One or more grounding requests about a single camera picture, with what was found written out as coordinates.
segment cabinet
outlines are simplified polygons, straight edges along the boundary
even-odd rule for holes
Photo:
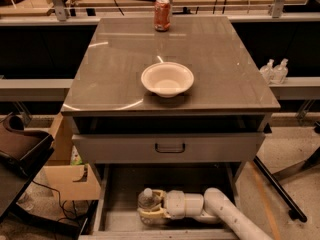
[[[193,86],[168,99],[147,91],[141,74],[161,61],[187,66]],[[101,19],[62,108],[83,160],[106,165],[95,239],[236,239],[223,225],[189,221],[146,229],[137,193],[216,186],[236,202],[233,183],[278,110],[226,17],[174,17],[168,32],[151,17]]]

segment drawer front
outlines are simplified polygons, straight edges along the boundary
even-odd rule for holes
[[[263,133],[202,135],[73,135],[84,161],[92,163],[191,163],[252,160]]]

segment drawer handle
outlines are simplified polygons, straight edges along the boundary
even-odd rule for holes
[[[160,148],[158,143],[154,144],[154,149],[158,153],[183,153],[186,150],[186,144],[182,143],[181,149],[172,149],[172,148]]]

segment table top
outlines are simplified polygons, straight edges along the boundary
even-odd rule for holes
[[[193,86],[161,98],[141,83],[159,62],[175,62],[194,74]],[[248,113],[280,108],[227,17],[173,16],[167,32],[153,18],[103,18],[62,107],[69,116],[139,113]]]

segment cardboard box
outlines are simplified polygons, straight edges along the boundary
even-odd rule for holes
[[[54,138],[54,152],[43,167],[49,187],[60,192],[61,200],[99,199],[101,187],[96,171],[90,165],[70,165],[73,133],[61,113],[53,120],[49,133]]]
[[[61,113],[55,116],[49,133],[54,139],[54,152],[48,160],[47,165],[70,165],[73,133]]]
[[[60,192],[61,200],[98,200],[101,187],[90,165],[45,166],[49,186]]]

